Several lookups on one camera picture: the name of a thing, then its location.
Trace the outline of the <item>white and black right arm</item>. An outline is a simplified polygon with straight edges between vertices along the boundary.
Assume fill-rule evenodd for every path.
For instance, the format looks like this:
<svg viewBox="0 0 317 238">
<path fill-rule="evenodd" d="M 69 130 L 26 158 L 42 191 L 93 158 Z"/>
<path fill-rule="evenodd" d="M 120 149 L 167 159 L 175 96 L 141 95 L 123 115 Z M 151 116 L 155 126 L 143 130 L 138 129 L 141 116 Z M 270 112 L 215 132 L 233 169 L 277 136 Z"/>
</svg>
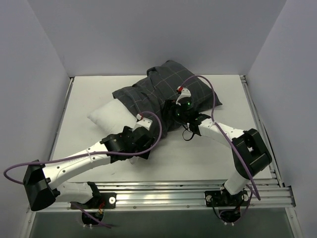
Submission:
<svg viewBox="0 0 317 238">
<path fill-rule="evenodd" d="M 214 121 L 211 116 L 194 109 L 191 98 L 166 100 L 164 120 L 187 127 L 194 135 L 213 139 L 232 151 L 235 170 L 224 183 L 220 199 L 230 205 L 248 183 L 255 184 L 254 176 L 272 162 L 272 157 L 256 129 L 242 130 Z"/>
</svg>

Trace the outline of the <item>dark grey checked pillowcase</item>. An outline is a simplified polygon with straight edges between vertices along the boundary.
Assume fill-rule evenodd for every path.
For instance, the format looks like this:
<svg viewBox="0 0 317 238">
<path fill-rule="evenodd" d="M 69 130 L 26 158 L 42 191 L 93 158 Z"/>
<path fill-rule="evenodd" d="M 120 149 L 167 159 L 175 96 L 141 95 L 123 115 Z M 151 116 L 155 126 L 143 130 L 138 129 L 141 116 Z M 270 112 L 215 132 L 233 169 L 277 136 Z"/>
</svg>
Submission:
<svg viewBox="0 0 317 238">
<path fill-rule="evenodd" d="M 136 116 L 138 113 L 150 111 L 155 113 L 162 125 L 162 135 L 176 130 L 180 124 L 171 119 L 163 119 L 162 111 L 166 100 L 176 100 L 176 90 L 183 85 L 190 90 L 193 106 L 199 112 L 212 108 L 213 101 L 216 106 L 222 105 L 218 95 L 213 96 L 212 90 L 201 79 L 186 67 L 173 60 L 168 60 L 160 66 L 154 66 L 147 70 L 147 77 L 139 80 L 131 86 L 123 87 L 112 92 L 112 96 L 118 99 L 129 112 Z"/>
</svg>

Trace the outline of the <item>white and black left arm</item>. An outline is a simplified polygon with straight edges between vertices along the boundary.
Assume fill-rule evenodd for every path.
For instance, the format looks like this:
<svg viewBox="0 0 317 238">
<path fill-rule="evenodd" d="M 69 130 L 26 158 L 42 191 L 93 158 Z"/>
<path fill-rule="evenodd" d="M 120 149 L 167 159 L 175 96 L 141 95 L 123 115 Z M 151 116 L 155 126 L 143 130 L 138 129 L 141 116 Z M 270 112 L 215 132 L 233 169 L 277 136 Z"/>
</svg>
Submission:
<svg viewBox="0 0 317 238">
<path fill-rule="evenodd" d="M 94 208 L 101 193 L 93 182 L 68 182 L 69 179 L 93 168 L 125 161 L 134 156 L 149 157 L 154 143 L 150 129 L 125 126 L 118 134 L 110 134 L 93 146 L 68 157 L 67 161 L 28 165 L 23 185 L 32 211 L 40 211 L 55 202 L 77 202 Z"/>
</svg>

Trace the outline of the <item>white pillow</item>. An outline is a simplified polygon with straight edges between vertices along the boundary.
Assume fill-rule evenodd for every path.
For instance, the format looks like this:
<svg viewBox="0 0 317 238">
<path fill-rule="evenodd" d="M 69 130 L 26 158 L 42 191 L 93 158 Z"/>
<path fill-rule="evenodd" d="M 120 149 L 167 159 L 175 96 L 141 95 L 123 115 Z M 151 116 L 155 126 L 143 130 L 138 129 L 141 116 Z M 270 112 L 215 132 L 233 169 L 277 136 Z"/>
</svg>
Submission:
<svg viewBox="0 0 317 238">
<path fill-rule="evenodd" d="M 125 126 L 133 128 L 137 121 L 137 118 L 118 99 L 112 99 L 93 110 L 87 118 L 105 131 L 106 135 L 121 133 Z"/>
</svg>

